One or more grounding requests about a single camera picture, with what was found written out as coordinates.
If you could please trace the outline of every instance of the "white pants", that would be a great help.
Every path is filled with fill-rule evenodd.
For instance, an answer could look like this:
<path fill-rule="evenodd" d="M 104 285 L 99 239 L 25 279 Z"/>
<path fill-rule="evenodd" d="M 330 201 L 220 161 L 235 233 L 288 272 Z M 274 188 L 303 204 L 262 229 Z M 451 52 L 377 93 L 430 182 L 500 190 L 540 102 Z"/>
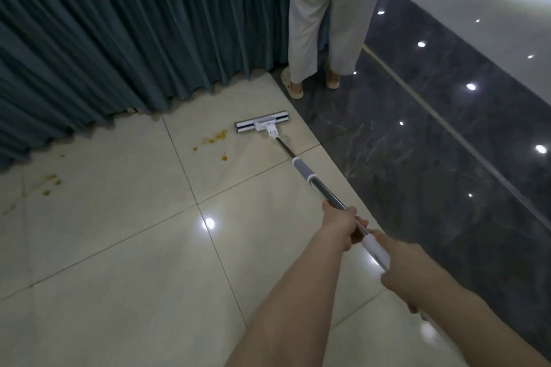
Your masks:
<path fill-rule="evenodd" d="M 331 0 L 330 68 L 352 74 L 362 50 L 377 0 Z M 289 6 L 289 68 L 300 83 L 317 71 L 317 39 L 329 0 L 291 0 Z"/>

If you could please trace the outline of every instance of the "slipper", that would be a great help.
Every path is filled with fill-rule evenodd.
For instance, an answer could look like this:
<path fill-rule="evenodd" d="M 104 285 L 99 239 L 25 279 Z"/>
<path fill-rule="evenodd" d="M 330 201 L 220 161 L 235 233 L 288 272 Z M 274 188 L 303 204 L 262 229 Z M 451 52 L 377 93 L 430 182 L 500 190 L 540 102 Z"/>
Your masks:
<path fill-rule="evenodd" d="M 336 90 L 339 88 L 339 86 L 341 85 L 341 78 L 339 77 L 339 81 L 338 82 L 330 82 L 329 81 L 329 60 L 326 60 L 324 63 L 323 63 L 323 68 L 325 69 L 325 85 L 330 88 L 330 89 L 333 89 L 333 90 Z"/>
<path fill-rule="evenodd" d="M 281 81 L 283 82 L 283 85 L 285 85 L 285 88 L 292 99 L 302 99 L 304 96 L 304 91 L 301 91 L 299 94 L 291 91 L 291 71 L 289 71 L 288 67 L 285 67 L 285 69 L 281 72 Z"/>

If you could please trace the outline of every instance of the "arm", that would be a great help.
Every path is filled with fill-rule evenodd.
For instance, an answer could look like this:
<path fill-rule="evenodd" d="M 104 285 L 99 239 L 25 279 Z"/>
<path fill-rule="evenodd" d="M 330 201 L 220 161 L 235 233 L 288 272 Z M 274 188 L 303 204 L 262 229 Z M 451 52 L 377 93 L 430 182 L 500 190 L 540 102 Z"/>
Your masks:
<path fill-rule="evenodd" d="M 226 367 L 321 366 L 342 255 L 360 239 L 356 209 L 324 202 L 323 213 L 321 229 L 262 303 Z"/>
<path fill-rule="evenodd" d="M 426 312 L 456 343 L 471 367 L 549 367 L 551 364 L 501 321 L 476 294 L 461 287 L 417 244 L 375 238 L 390 255 L 383 285 L 410 310 Z"/>

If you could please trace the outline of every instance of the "flat mop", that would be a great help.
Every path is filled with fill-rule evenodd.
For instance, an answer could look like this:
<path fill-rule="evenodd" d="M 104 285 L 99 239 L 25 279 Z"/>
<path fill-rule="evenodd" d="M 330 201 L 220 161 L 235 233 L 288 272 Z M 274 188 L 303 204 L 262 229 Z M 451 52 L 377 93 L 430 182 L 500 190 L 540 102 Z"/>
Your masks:
<path fill-rule="evenodd" d="M 346 210 L 346 206 L 323 184 L 318 176 L 302 161 L 299 157 L 294 155 L 293 151 L 283 142 L 279 137 L 279 133 L 276 128 L 276 124 L 289 120 L 289 113 L 286 110 L 273 113 L 270 115 L 259 116 L 258 118 L 249 119 L 246 121 L 236 122 L 235 130 L 238 133 L 250 131 L 252 129 L 257 131 L 268 131 L 268 134 L 277 141 L 279 145 L 286 151 L 291 157 L 293 165 L 300 173 L 302 177 L 316 189 L 335 209 Z M 362 245 L 365 250 L 373 257 L 373 259 L 386 271 L 390 267 L 389 253 L 377 242 L 373 234 L 371 234 L 366 228 L 359 222 L 357 223 L 358 230 L 364 235 L 362 239 Z M 437 332 L 443 336 L 451 344 L 455 350 L 459 352 L 453 341 L 444 333 L 444 331 L 438 327 L 438 325 L 426 314 L 421 312 L 421 317 L 428 321 Z"/>

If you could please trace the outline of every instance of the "gray foam grip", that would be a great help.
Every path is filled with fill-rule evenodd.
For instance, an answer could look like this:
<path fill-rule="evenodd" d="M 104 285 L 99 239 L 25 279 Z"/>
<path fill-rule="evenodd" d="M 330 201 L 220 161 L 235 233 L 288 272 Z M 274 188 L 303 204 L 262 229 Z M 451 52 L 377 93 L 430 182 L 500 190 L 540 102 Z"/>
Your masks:
<path fill-rule="evenodd" d="M 308 180 L 308 176 L 314 174 L 314 172 L 306 165 L 304 161 L 302 161 L 300 158 L 297 158 L 294 160 L 293 165 L 298 170 L 300 175 L 304 177 L 304 180 Z"/>

